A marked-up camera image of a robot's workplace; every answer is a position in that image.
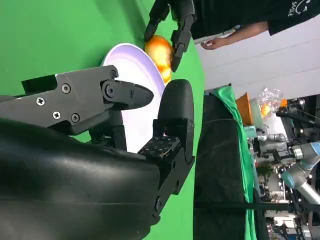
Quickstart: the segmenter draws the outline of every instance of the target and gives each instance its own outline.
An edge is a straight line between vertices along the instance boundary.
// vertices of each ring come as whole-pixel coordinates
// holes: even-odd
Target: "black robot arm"
[[[152,139],[138,154],[129,153],[121,150],[126,147],[124,131],[117,131],[123,126],[120,110],[144,106],[152,94],[112,80],[110,70],[117,74],[113,66],[60,75],[65,78],[56,74],[51,90],[35,81],[33,94],[1,98],[0,239],[140,240],[160,220],[170,195],[181,190],[194,163],[191,85],[175,80],[166,86]],[[91,87],[96,101],[81,101],[88,99],[84,92],[90,95]],[[108,91],[118,100],[107,101]],[[65,102],[71,93],[72,104]],[[143,97],[135,98],[136,93]],[[38,98],[45,104],[39,105]],[[101,105],[100,111],[93,104]],[[38,119],[25,115],[26,109]],[[79,115],[77,122],[70,118],[74,113]],[[47,120],[47,115],[57,122]],[[85,130],[90,142],[67,136]]]
[[[292,111],[290,107],[280,107],[276,112],[276,116],[280,118],[290,118],[295,121],[308,124],[309,126],[313,126],[315,128],[320,129],[320,124],[308,119],[307,117],[299,116],[296,112]]]
[[[150,21],[144,33],[144,41],[148,42],[155,34],[158,24],[166,20],[171,9],[172,19],[177,22],[178,29],[171,36],[173,54],[171,68],[178,69],[183,53],[188,50],[191,40],[191,27],[196,21],[196,10],[193,0],[155,0],[149,13]]]

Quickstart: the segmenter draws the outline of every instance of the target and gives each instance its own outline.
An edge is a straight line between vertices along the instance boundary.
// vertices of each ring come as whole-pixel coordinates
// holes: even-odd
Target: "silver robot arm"
[[[320,195],[307,183],[307,176],[320,161],[320,142],[311,142],[292,147],[297,162],[282,174],[284,183],[297,189],[310,204],[320,205]]]

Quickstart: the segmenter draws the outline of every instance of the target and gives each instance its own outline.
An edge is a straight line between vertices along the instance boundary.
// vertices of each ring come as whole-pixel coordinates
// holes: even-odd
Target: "white wall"
[[[265,32],[216,50],[196,47],[206,89],[232,83],[236,97],[257,97],[263,87],[287,99],[320,94],[320,16],[274,36]]]

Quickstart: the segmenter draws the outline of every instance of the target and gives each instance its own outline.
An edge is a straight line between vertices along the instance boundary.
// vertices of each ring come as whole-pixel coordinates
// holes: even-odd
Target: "human arm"
[[[257,22],[250,24],[241,28],[240,30],[235,31],[224,38],[215,38],[213,40],[201,43],[201,46],[206,50],[215,50],[220,47],[234,44],[245,39],[252,38],[256,35],[259,35],[269,29],[269,24],[266,21]]]

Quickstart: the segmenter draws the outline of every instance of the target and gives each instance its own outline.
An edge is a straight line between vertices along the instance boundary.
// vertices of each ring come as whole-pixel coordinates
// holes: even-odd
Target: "human hand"
[[[229,45],[229,40],[227,38],[215,38],[201,43],[201,47],[206,50],[215,50],[226,45]]]

